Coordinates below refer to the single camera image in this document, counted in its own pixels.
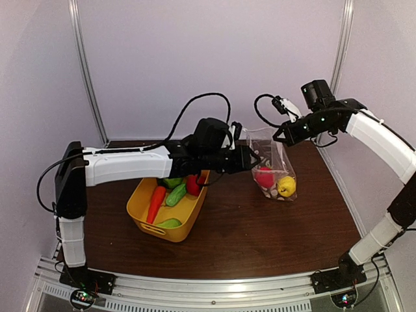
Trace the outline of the clear dotted zip bag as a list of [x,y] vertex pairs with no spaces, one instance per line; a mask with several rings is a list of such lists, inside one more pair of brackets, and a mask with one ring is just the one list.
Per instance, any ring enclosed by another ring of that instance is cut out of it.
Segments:
[[[253,180],[255,170],[260,167],[269,167],[274,173],[274,186],[272,188],[260,187],[254,180],[263,195],[271,200],[293,202],[297,199],[296,174],[286,154],[284,145],[275,142],[272,138],[276,130],[271,127],[264,127],[254,130],[244,128],[243,131],[249,147],[261,157],[261,164],[252,169]],[[277,182],[285,176],[291,176],[296,180],[296,192],[289,198],[284,198],[277,191]]]

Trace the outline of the yellow toy apple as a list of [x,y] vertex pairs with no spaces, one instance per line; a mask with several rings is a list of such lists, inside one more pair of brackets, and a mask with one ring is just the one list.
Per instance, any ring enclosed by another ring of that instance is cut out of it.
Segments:
[[285,176],[277,182],[278,194],[284,198],[291,197],[296,192],[296,180],[291,176]]

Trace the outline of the yellow plastic basket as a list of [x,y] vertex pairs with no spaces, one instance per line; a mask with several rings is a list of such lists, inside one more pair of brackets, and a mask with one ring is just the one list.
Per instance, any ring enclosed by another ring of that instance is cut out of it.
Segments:
[[[127,202],[127,213],[141,231],[170,242],[181,242],[190,233],[204,203],[207,188],[203,187],[199,196],[186,194],[174,207],[162,203],[152,224],[146,222],[151,196],[157,187],[155,178],[143,179]],[[182,225],[177,228],[166,229],[157,224],[169,218],[176,218]]]

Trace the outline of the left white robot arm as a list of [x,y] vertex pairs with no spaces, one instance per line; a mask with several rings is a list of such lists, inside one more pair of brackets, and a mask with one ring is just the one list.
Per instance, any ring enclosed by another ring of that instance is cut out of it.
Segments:
[[93,283],[85,268],[86,190],[102,183],[137,178],[177,178],[203,170],[234,174],[251,170],[260,158],[239,144],[242,126],[215,118],[201,119],[193,134],[135,148],[84,148],[68,145],[55,174],[55,214],[69,279],[80,289]]

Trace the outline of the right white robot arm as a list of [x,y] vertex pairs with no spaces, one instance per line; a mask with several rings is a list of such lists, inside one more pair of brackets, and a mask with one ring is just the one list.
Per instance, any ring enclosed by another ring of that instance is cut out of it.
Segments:
[[333,281],[346,287],[357,278],[361,265],[390,247],[415,223],[415,148],[358,100],[337,99],[325,80],[305,84],[301,93],[310,110],[306,115],[289,99],[272,96],[272,105],[289,117],[278,126],[273,139],[293,146],[323,133],[345,133],[373,153],[376,164],[367,173],[376,177],[375,171],[385,168],[383,177],[393,178],[398,192],[382,219],[339,259]]

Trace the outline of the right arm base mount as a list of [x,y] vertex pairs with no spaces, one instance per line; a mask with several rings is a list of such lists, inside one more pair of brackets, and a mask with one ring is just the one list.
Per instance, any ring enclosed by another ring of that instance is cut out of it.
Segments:
[[357,283],[366,281],[363,265],[357,265],[347,252],[339,258],[337,268],[317,270],[311,275],[315,294],[353,287]]

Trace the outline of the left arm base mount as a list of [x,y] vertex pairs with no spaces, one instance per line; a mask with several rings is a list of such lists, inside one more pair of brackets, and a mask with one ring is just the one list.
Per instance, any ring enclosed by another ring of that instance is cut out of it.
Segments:
[[86,265],[73,268],[64,265],[59,278],[60,283],[70,287],[107,295],[112,294],[115,280],[114,274],[91,270]]

